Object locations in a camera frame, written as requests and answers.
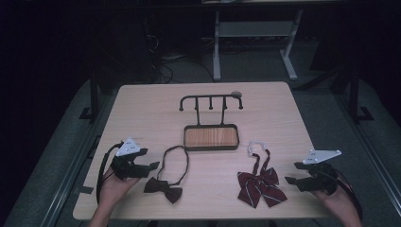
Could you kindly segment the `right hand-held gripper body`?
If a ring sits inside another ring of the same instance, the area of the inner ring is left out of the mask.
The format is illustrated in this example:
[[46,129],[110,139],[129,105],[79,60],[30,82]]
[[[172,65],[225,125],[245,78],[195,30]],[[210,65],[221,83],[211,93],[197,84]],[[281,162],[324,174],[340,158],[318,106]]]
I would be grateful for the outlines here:
[[337,189],[337,173],[327,163],[328,160],[340,155],[337,150],[315,150],[311,149],[303,159],[303,165],[310,174],[306,181],[305,191],[323,190],[328,195],[333,194]]

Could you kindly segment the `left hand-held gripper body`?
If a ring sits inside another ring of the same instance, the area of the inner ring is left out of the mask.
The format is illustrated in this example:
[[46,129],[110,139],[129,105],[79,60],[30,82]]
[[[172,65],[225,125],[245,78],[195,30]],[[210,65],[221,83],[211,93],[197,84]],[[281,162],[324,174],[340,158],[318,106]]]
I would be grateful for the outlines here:
[[135,143],[132,137],[127,138],[113,157],[111,168],[116,177],[120,180],[128,178],[141,178],[139,167],[134,160],[139,157],[134,155],[140,147]]

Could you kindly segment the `dark red bow tie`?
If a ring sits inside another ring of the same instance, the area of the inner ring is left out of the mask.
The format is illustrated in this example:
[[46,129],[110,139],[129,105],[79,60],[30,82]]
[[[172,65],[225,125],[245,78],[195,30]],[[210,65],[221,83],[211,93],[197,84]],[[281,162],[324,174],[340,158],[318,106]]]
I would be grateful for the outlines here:
[[[162,181],[159,179],[161,172],[165,169],[166,167],[166,156],[168,155],[168,153],[170,153],[171,151],[180,148],[183,150],[183,153],[185,155],[185,170],[183,172],[183,175],[181,176],[181,178],[175,182],[175,183],[170,183],[169,181]],[[181,188],[181,182],[184,179],[184,177],[186,176],[187,172],[189,169],[189,155],[187,150],[185,149],[184,146],[178,145],[178,146],[174,146],[171,148],[168,148],[165,152],[164,152],[164,156],[163,156],[163,160],[162,160],[162,167],[160,168],[160,170],[157,173],[156,177],[152,177],[150,178],[144,188],[144,192],[145,193],[156,193],[156,192],[162,192],[166,199],[171,203],[174,204],[175,202],[177,202],[183,193],[183,189]]]

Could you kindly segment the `striped red bow tie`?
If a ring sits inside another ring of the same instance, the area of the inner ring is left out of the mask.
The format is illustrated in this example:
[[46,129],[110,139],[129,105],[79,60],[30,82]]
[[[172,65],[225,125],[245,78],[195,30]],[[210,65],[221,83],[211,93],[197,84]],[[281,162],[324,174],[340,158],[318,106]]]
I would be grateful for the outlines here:
[[[262,166],[260,164],[260,155],[253,152],[253,147],[260,145],[262,150],[267,153],[267,158]],[[253,172],[238,172],[237,180],[240,191],[237,198],[252,208],[256,208],[259,201],[263,199],[268,207],[275,206],[288,198],[278,187],[278,175],[273,167],[268,168],[270,162],[270,151],[266,143],[261,141],[251,141],[247,147],[248,155],[255,158]]]

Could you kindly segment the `black hook rack wooden base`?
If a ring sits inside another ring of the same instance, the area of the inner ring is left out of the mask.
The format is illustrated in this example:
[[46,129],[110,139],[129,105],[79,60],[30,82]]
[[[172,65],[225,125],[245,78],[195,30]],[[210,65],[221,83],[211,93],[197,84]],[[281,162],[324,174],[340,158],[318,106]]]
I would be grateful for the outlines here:
[[[238,102],[238,109],[243,109],[242,98],[232,97],[231,94],[190,95],[180,100],[179,111],[184,110],[186,100],[194,100],[196,123],[187,125],[183,130],[183,146],[187,151],[236,150],[240,144],[238,127],[236,124],[226,124],[225,112],[228,109],[227,99],[233,98]],[[214,110],[214,100],[219,99],[221,117],[218,124],[201,123],[201,100],[208,100],[208,110]]]

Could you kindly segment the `person's left hand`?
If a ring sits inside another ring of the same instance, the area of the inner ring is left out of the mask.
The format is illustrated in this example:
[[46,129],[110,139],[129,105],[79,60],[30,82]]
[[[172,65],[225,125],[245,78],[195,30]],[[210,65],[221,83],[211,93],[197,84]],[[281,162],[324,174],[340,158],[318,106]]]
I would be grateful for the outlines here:
[[120,180],[109,168],[101,180],[98,204],[102,207],[115,207],[139,181],[139,178]]

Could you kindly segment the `person's right hand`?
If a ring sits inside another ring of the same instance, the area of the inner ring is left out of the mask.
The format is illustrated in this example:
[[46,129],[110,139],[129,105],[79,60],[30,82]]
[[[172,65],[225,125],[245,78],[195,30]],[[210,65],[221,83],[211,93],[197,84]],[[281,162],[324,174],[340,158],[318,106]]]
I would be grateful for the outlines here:
[[342,188],[338,187],[331,195],[327,195],[323,190],[313,191],[312,194],[316,196],[336,218],[347,218],[355,213],[353,203]]

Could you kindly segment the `dark tape piece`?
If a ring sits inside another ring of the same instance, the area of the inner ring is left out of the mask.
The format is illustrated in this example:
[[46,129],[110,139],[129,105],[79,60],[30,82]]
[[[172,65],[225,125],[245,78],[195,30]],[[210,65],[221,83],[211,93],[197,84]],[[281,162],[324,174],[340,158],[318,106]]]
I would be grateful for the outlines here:
[[74,190],[73,193],[76,195],[79,195],[80,193],[83,194],[89,194],[91,195],[93,192],[93,188],[92,187],[88,187],[88,186],[77,186]]

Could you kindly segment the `black metal stand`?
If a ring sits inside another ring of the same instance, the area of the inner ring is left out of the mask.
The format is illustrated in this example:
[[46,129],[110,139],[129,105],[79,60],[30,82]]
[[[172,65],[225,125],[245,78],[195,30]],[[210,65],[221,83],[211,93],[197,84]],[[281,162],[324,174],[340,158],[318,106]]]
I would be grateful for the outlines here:
[[89,120],[91,123],[96,121],[98,116],[98,72],[94,70],[89,79],[90,85],[90,106],[85,107],[79,118]]
[[349,68],[349,102],[348,112],[351,118],[358,124],[360,121],[372,121],[373,116],[367,107],[358,106],[359,73],[356,66]]

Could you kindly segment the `white metal table frame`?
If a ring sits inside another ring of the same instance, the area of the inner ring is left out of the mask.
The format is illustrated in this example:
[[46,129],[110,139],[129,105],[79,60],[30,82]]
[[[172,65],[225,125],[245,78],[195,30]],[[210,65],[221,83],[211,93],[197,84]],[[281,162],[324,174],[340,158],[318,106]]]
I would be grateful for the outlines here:
[[290,52],[295,41],[298,28],[303,16],[299,9],[292,21],[262,21],[262,22],[226,22],[220,20],[219,12],[215,18],[214,51],[213,51],[213,80],[221,80],[219,40],[221,38],[245,37],[287,37],[287,45],[280,50],[282,62],[291,80],[296,80],[297,74],[290,59]]

